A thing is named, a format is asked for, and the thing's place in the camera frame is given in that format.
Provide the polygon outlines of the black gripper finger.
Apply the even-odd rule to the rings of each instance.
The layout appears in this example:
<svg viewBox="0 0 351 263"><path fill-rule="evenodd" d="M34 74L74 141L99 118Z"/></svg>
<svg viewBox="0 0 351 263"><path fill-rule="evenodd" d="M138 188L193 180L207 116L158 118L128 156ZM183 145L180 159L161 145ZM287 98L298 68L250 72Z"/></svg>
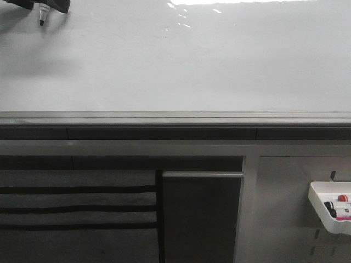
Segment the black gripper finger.
<svg viewBox="0 0 351 263"><path fill-rule="evenodd" d="M5 0L5 1L7 3L11 3L28 10L32 10L34 6L34 2L29 0Z"/></svg>
<svg viewBox="0 0 351 263"><path fill-rule="evenodd" d="M70 0L47 0L47 5L61 13L68 13Z"/></svg>

